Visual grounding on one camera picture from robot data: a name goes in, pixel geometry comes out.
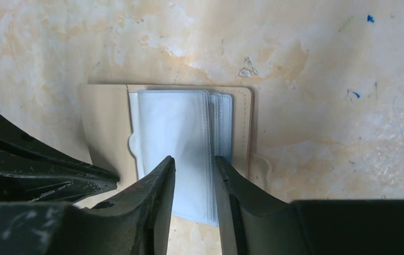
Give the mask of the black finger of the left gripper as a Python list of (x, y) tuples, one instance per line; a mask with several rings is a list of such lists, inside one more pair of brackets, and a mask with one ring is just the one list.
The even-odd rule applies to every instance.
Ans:
[(72, 158), (0, 114), (0, 202), (78, 202), (117, 188), (119, 176)]

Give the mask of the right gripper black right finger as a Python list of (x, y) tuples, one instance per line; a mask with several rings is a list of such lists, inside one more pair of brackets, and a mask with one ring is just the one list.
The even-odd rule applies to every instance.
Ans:
[(404, 254), (404, 200), (281, 201), (214, 159), (223, 254)]

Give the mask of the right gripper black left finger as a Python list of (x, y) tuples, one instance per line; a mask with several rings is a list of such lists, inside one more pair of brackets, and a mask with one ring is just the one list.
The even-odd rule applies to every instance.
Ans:
[(0, 254), (166, 254), (175, 186), (167, 156), (93, 208), (0, 202)]

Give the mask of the beige leather card holder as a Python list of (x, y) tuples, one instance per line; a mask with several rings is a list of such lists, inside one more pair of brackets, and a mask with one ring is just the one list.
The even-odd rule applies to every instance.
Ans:
[(167, 156), (176, 163), (172, 214), (218, 226), (213, 159), (248, 175), (252, 92), (246, 87), (82, 84), (78, 97), (92, 163), (122, 187)]

